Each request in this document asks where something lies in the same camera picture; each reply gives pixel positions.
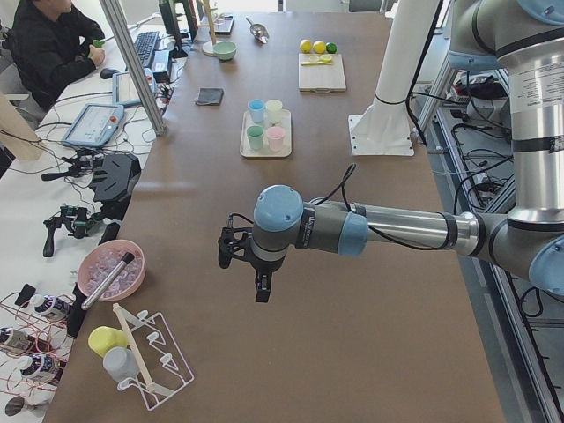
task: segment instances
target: cup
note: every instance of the cup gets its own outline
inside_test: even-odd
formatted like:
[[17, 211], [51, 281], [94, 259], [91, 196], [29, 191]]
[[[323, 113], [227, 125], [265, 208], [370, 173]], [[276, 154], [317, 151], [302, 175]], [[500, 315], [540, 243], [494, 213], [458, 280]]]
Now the cup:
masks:
[[117, 346], [109, 350], [102, 363], [106, 371], [116, 382], [121, 382], [128, 377], [136, 378], [139, 366], [135, 361], [133, 352], [127, 348]]
[[264, 120], [264, 101], [259, 99], [251, 100], [248, 107], [253, 123], [260, 123]]
[[264, 144], [264, 128], [259, 125], [252, 125], [247, 128], [247, 139], [252, 150], [260, 150]]
[[266, 139], [268, 140], [268, 148], [271, 149], [272, 152], [279, 152], [284, 147], [284, 137], [286, 136], [286, 131], [284, 128], [280, 128], [279, 126], [270, 126], [269, 129], [266, 130]]
[[268, 100], [264, 103], [264, 109], [266, 110], [268, 122], [274, 124], [282, 120], [282, 101]]
[[102, 358], [116, 346], [127, 346], [127, 338], [123, 330], [100, 326], [94, 329], [88, 337], [88, 346]]

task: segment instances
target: lemon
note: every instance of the lemon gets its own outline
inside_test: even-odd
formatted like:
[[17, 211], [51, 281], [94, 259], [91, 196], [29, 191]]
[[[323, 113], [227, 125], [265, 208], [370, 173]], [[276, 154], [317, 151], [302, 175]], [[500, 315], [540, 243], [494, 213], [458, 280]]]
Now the lemon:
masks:
[[314, 42], [314, 51], [318, 55], [322, 55], [323, 53], [325, 53], [325, 42], [324, 41]]
[[300, 51], [302, 53], [309, 53], [311, 51], [312, 43], [311, 40], [300, 41]]
[[337, 44], [334, 42], [328, 42], [325, 48], [327, 48], [327, 53], [331, 53], [332, 55], [337, 53]]

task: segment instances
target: person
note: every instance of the person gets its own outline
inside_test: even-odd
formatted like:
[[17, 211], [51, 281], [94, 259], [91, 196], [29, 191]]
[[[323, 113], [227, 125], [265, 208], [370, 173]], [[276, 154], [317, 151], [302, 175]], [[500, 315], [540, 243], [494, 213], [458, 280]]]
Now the person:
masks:
[[100, 25], [71, 0], [20, 0], [8, 49], [22, 84], [48, 110], [68, 84], [102, 65], [104, 49], [93, 41], [103, 39]]

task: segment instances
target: hand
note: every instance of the hand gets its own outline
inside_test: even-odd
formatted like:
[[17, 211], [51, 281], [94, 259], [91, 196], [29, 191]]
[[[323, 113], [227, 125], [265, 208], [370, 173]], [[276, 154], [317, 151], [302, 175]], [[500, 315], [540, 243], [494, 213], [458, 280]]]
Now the hand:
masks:
[[92, 59], [96, 67], [99, 67], [104, 63], [104, 59], [106, 58], [106, 51], [103, 48], [96, 48], [91, 44], [90, 54], [88, 55], [88, 57]]

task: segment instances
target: blue joint cap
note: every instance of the blue joint cap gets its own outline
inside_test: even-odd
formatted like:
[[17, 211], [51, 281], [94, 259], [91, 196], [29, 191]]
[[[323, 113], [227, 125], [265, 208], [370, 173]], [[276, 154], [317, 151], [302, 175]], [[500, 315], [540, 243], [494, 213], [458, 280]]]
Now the blue joint cap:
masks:
[[564, 25], [564, 4], [561, 0], [517, 0], [534, 19], [548, 25]]
[[286, 185], [272, 185], [258, 196], [255, 224], [267, 232], [282, 232], [301, 220], [303, 200]]
[[367, 246], [368, 221], [359, 214], [348, 213], [338, 239], [337, 252], [341, 256], [360, 256]]
[[450, 67], [463, 71], [489, 71], [503, 67], [495, 56], [470, 55], [452, 50], [449, 51], [449, 63]]
[[564, 235], [538, 252], [529, 268], [529, 281], [539, 289], [564, 295]]

